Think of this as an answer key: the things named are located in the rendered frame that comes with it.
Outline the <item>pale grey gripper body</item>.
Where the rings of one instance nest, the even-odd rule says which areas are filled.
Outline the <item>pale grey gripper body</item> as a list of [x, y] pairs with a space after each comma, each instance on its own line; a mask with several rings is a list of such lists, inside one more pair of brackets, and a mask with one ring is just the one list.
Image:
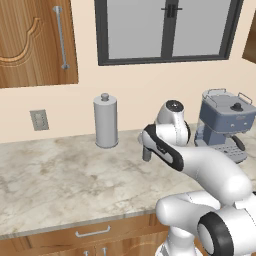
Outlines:
[[141, 131], [138, 136], [138, 142], [142, 145], [142, 159], [149, 162], [152, 155], [153, 140], [146, 131]]

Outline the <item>wooden drawer front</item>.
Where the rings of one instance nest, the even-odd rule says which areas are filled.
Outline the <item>wooden drawer front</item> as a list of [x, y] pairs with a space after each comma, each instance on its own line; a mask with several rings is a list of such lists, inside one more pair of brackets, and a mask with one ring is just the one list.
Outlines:
[[[98, 230], [104, 230], [107, 228], [108, 225], [111, 226], [111, 230], [108, 233], [84, 238], [77, 238], [75, 236], [76, 231], [78, 231], [80, 234], [94, 232]], [[136, 217], [79, 226], [69, 229], [63, 229], [58, 231], [30, 235], [28, 237], [28, 241], [32, 248], [51, 246], [71, 246], [75, 244], [89, 243], [103, 239], [122, 237], [125, 235], [130, 235], [135, 231], [142, 231], [145, 228], [155, 227], [158, 227], [161, 230], [166, 230], [166, 227], [163, 226], [157, 220], [155, 214], [147, 214]]]

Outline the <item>blue grey coffee machine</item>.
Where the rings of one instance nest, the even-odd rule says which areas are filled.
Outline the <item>blue grey coffee machine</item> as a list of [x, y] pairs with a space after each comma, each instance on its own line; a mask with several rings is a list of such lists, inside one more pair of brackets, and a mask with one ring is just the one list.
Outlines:
[[256, 107], [243, 93], [234, 95], [226, 89], [208, 89], [202, 94], [194, 144], [209, 146], [241, 163], [247, 153], [237, 134], [249, 131], [255, 117]]

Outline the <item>wooden base cupboard door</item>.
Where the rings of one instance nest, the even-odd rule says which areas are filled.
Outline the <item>wooden base cupboard door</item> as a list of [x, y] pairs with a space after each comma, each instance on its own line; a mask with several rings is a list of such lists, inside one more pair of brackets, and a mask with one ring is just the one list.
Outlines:
[[82, 246], [74, 249], [42, 254], [40, 256], [85, 256], [83, 252], [89, 250], [89, 256], [95, 256], [95, 248], [93, 246]]
[[122, 239], [95, 246], [96, 256], [103, 256], [102, 248], [107, 247], [107, 256], [155, 256], [157, 248], [165, 241], [167, 231]]

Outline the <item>dark framed window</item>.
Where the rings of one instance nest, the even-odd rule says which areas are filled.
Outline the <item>dark framed window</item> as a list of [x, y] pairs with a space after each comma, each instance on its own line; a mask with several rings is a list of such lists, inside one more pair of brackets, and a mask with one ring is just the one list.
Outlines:
[[244, 0], [94, 0], [100, 66], [227, 60]]

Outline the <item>grey wall outlet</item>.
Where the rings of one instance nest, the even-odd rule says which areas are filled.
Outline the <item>grey wall outlet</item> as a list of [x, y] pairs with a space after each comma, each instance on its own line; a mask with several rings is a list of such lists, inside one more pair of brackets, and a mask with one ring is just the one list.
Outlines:
[[30, 116], [35, 131], [43, 131], [49, 129], [46, 110], [31, 110]]

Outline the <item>dark wooden wall cupboard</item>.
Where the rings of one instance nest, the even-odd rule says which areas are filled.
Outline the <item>dark wooden wall cupboard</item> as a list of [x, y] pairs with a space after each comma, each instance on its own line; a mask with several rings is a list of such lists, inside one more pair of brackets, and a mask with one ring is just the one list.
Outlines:
[[256, 11], [254, 13], [242, 58], [256, 64]]

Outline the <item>wooden wall cupboard door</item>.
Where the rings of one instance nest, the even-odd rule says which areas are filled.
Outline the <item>wooden wall cupboard door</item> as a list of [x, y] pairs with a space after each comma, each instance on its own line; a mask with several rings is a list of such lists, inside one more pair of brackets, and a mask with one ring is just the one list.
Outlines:
[[[54, 6], [61, 6], [67, 63], [63, 70]], [[0, 88], [76, 84], [71, 0], [0, 0]]]

